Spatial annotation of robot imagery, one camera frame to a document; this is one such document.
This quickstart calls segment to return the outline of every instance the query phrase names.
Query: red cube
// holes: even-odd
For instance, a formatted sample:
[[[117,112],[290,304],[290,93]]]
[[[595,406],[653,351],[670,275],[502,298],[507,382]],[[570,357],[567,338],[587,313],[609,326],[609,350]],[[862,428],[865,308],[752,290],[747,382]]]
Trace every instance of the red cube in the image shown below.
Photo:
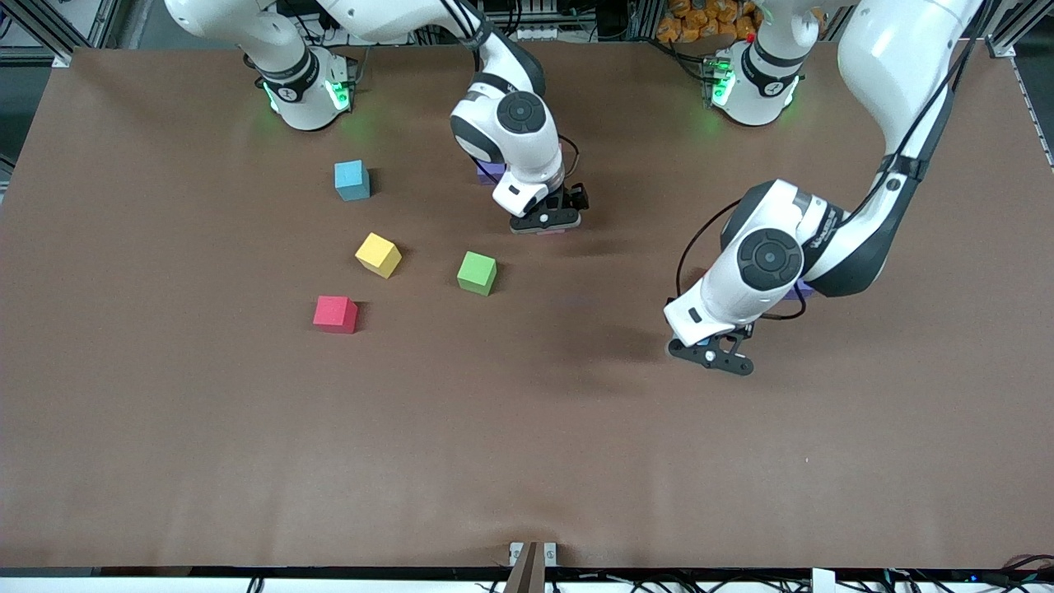
[[[358,308],[347,296],[319,296],[315,328],[331,334],[354,334]]]

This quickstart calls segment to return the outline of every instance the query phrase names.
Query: brown table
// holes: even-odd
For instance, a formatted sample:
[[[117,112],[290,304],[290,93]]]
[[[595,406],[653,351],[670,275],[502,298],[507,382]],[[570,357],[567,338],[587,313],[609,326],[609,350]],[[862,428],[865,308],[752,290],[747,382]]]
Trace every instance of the brown table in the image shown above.
[[[380,50],[298,133],[238,54],[84,52],[3,204],[4,566],[991,567],[1054,548],[1054,191],[1009,61],[975,59],[889,265],[763,323],[741,379],[667,359],[677,257],[782,176],[843,205],[877,126],[817,50],[738,127],[648,46],[531,46],[593,207],[514,236],[447,114],[470,59]],[[376,193],[341,202],[334,161]],[[354,261],[370,231],[405,259]],[[466,250],[500,261],[489,298]],[[717,253],[701,241],[691,265]],[[311,328],[318,294],[363,332]]]

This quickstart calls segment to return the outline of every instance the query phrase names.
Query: cube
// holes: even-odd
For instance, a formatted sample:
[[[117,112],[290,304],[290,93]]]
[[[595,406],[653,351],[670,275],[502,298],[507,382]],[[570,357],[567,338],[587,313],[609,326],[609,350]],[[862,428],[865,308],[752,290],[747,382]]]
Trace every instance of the cube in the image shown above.
[[[469,292],[486,296],[490,294],[496,276],[497,261],[493,257],[469,251],[457,271],[457,283]]]
[[[366,199],[370,197],[370,172],[362,160],[337,162],[333,165],[333,185],[345,201]]]
[[[475,165],[475,176],[480,178],[480,184],[492,185],[494,181],[487,176],[490,173],[491,177],[497,180],[502,179],[502,175],[505,174],[505,163],[504,162],[484,162],[480,161]]]
[[[394,242],[374,233],[366,237],[355,257],[366,269],[385,278],[390,277],[395,265],[403,260],[403,254]]]
[[[330,334],[354,334],[358,307],[347,296],[319,296],[315,305],[315,328]]]

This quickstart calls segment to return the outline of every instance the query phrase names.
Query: green status light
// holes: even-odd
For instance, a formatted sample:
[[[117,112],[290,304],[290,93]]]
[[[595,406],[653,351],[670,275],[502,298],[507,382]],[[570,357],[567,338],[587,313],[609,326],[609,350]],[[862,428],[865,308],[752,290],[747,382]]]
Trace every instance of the green status light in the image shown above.
[[[714,86],[714,103],[724,106],[724,104],[728,102],[728,95],[731,94],[731,90],[735,85],[736,73],[729,72],[728,75],[721,80],[721,82],[718,82]]]
[[[786,102],[783,103],[784,107],[786,107],[787,105],[789,105],[790,101],[794,100],[794,90],[798,86],[798,81],[799,80],[801,80],[800,76],[795,76],[794,77],[794,82],[790,83],[790,88],[787,91],[787,100],[786,100]]]
[[[267,98],[271,100],[271,111],[278,113],[278,103],[275,102],[274,94],[271,93],[271,88],[267,84],[264,84],[264,91],[267,92]]]
[[[264,85],[264,90],[267,92],[268,99],[271,100],[271,110],[278,113],[278,100],[275,98],[274,93],[267,84]],[[329,93],[330,99],[333,101],[333,106],[337,111],[345,111],[351,105],[351,93],[348,92],[348,86],[343,83],[327,82],[326,91]]]
[[[330,98],[333,99],[333,106],[335,106],[337,111],[344,111],[351,105],[351,97],[348,93],[348,86],[346,84],[327,82],[326,90],[329,91]]]

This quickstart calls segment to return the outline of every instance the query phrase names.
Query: yellow cube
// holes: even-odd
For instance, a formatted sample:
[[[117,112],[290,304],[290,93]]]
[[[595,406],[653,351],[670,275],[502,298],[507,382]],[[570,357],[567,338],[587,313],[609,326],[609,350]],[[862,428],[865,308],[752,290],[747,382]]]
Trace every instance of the yellow cube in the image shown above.
[[[395,265],[403,259],[395,243],[379,235],[370,233],[358,248],[355,257],[366,265],[366,269],[382,277],[388,277],[395,271]]]

